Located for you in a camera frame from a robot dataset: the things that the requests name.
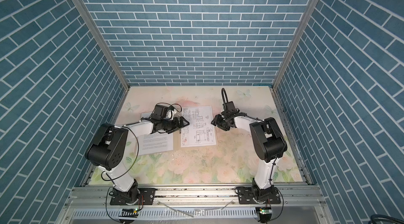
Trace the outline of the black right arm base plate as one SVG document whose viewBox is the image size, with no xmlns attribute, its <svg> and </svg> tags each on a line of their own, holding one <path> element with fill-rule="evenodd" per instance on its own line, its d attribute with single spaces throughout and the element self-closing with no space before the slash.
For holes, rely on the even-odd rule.
<svg viewBox="0 0 404 224">
<path fill-rule="evenodd" d="M 259 189 L 258 187 L 235 187 L 234 191 L 238 196 L 239 204 L 280 204 L 281 198 L 276 187 L 272 186 L 267 189 Z"/>
</svg>

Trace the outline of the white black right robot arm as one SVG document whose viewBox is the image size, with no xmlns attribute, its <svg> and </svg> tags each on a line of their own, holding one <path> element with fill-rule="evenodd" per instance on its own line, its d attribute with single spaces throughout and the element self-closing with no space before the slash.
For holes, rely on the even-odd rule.
<svg viewBox="0 0 404 224">
<path fill-rule="evenodd" d="M 272 117 L 261 120 L 241 112 L 228 117 L 218 114 L 211 124 L 224 131 L 238 128 L 250 133 L 256 156 L 260 159 L 252 181 L 252 195 L 258 202 L 269 199 L 270 195 L 276 195 L 275 167 L 287 150 L 286 140 L 276 120 Z"/>
</svg>

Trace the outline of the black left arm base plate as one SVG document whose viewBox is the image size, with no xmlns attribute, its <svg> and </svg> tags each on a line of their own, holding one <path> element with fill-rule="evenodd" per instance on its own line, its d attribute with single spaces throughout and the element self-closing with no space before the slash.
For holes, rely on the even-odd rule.
<svg viewBox="0 0 404 224">
<path fill-rule="evenodd" d="M 132 188 L 127 192 L 112 189 L 108 194 L 112 198 L 112 206 L 152 205 L 155 198 L 155 188 Z"/>
</svg>

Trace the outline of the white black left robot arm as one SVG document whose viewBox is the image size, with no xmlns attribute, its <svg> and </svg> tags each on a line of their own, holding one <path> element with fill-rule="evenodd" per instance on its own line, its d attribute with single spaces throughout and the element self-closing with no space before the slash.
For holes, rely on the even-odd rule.
<svg viewBox="0 0 404 224">
<path fill-rule="evenodd" d="M 106 181 L 113 183 L 115 199 L 125 205 L 133 205 L 138 202 L 140 191 L 136 179 L 129 174 L 131 168 L 126 168 L 123 161 L 128 135 L 131 134 L 139 143 L 140 136 L 156 132 L 170 134 L 189 125 L 190 122 L 182 116 L 172 119 L 145 118 L 124 126 L 102 124 L 89 144 L 85 158 L 105 173 Z"/>
</svg>

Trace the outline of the white printed text sheet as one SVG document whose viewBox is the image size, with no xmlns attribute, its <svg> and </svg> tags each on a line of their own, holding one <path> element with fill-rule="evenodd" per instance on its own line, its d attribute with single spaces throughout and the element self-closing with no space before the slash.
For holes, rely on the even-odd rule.
<svg viewBox="0 0 404 224">
<path fill-rule="evenodd" d="M 140 156 L 172 151 L 174 149 L 173 133 L 156 132 L 149 135 L 142 135 L 140 129 L 136 129 L 134 132 L 140 143 Z"/>
</svg>

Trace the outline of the aluminium right corner post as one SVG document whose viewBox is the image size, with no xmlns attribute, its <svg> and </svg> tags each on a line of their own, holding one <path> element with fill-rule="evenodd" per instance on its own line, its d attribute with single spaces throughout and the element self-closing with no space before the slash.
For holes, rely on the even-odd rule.
<svg viewBox="0 0 404 224">
<path fill-rule="evenodd" d="M 291 41 L 291 43 L 290 43 L 290 45 L 288 47 L 287 52 L 285 53 L 284 59 L 283 59 L 282 63 L 280 64 L 280 68 L 278 70 L 278 73 L 276 74 L 276 77 L 275 77 L 275 79 L 273 81 L 273 84 L 272 84 L 272 89 L 273 90 L 276 90 L 278 88 L 278 86 L 280 85 L 282 77 L 286 72 L 288 64 L 290 63 L 290 61 L 291 61 L 291 59 L 292 59 L 292 57 L 294 55 L 294 52 L 295 52 L 295 50 L 297 48 L 297 45 L 300 42 L 300 39 L 301 39 L 301 37 L 302 37 L 302 35 L 303 35 L 304 31 L 305 31 L 305 28 L 306 28 L 306 26 L 307 26 L 307 24 L 308 24 L 308 22 L 309 22 L 309 20 L 311 18 L 312 13 L 315 10 L 315 7 L 316 7 L 318 1 L 319 0 L 309 0 L 308 1 L 307 7 L 305 9 L 305 12 L 302 15 L 302 19 L 299 22 L 299 25 L 298 25 L 298 27 L 296 29 L 296 32 L 295 32 L 295 34 L 293 36 L 293 39 L 292 39 L 292 41 Z"/>
</svg>

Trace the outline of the aluminium corner post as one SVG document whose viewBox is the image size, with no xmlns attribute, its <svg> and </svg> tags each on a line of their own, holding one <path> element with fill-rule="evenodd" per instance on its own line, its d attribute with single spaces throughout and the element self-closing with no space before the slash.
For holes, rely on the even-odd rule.
<svg viewBox="0 0 404 224">
<path fill-rule="evenodd" d="M 302 35 L 303 35 L 304 31 L 305 31 L 305 28 L 306 28 L 306 26 L 307 26 L 307 24 L 308 24 L 308 22 L 309 22 L 309 20 L 311 18 L 312 13 L 315 10 L 315 7 L 316 7 L 318 1 L 319 0 L 309 0 L 308 1 L 307 7 L 305 9 L 305 12 L 302 15 L 302 19 L 299 22 L 299 25 L 298 25 L 298 27 L 296 29 L 296 32 L 295 32 L 295 34 L 293 36 L 293 39 L 292 39 L 292 41 L 291 41 L 291 43 L 290 43 L 290 45 L 288 47 L 287 52 L 285 53 L 284 59 L 283 59 L 282 63 L 280 64 L 280 68 L 278 70 L 278 73 L 276 74 L 276 77 L 275 77 L 275 79 L 273 81 L 273 84 L 272 84 L 272 89 L 273 90 L 276 90 L 278 88 L 278 86 L 280 85 L 282 77 L 286 72 L 288 64 L 290 63 L 290 61 L 291 61 L 291 59 L 292 59 L 292 57 L 294 55 L 294 52 L 295 52 L 295 50 L 297 48 L 297 45 L 300 42 L 300 39 L 301 39 L 301 37 L 302 37 Z"/>
<path fill-rule="evenodd" d="M 76 7 L 77 11 L 79 12 L 80 16 L 84 20 L 84 23 L 86 24 L 87 28 L 93 35 L 96 43 L 99 45 L 101 48 L 101 51 L 103 52 L 105 58 L 111 65 L 113 71 L 117 75 L 118 79 L 120 80 L 122 86 L 124 87 L 125 91 L 129 91 L 130 85 L 127 82 L 126 78 L 124 77 L 121 69 L 119 68 L 114 56 L 112 55 L 106 41 L 104 40 L 102 34 L 100 33 L 96 23 L 94 22 L 91 14 L 89 13 L 87 7 L 85 6 L 85 3 L 83 0 L 72 0 L 74 6 Z"/>
</svg>

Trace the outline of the aluminium front rail frame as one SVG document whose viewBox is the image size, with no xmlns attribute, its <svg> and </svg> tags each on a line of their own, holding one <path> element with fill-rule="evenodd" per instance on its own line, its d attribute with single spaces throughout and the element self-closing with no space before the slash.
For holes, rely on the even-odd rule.
<svg viewBox="0 0 404 224">
<path fill-rule="evenodd" d="M 255 200 L 246 184 L 140 186 L 133 205 L 110 204 L 106 186 L 76 187 L 59 224 L 331 224 L 318 186 L 277 184 L 269 199 Z"/>
</svg>

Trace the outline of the white technical drawing sheet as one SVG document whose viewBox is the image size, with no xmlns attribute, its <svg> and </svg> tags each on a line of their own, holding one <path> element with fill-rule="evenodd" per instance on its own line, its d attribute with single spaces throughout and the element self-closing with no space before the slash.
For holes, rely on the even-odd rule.
<svg viewBox="0 0 404 224">
<path fill-rule="evenodd" d="M 211 124 L 211 106 L 183 108 L 182 116 L 189 125 L 181 130 L 181 147 L 203 147 L 217 144 L 216 132 Z"/>
</svg>

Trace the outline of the aluminium left corner post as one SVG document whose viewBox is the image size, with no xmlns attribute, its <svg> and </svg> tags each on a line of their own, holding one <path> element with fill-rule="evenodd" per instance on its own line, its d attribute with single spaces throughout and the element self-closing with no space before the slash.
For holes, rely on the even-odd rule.
<svg viewBox="0 0 404 224">
<path fill-rule="evenodd" d="M 85 6 L 85 3 L 83 0 L 72 0 L 74 6 L 76 7 L 77 11 L 79 12 L 80 16 L 84 20 L 84 23 L 86 24 L 87 28 L 93 35 L 96 43 L 99 45 L 101 48 L 101 51 L 103 52 L 105 58 L 111 65 L 113 71 L 117 75 L 118 79 L 120 80 L 122 86 L 124 87 L 125 91 L 129 91 L 130 85 L 127 82 L 126 78 L 124 77 L 121 69 L 119 68 L 114 56 L 112 55 L 106 41 L 104 40 L 102 34 L 100 33 L 96 23 L 94 22 L 91 14 L 89 13 L 87 7 Z"/>
</svg>

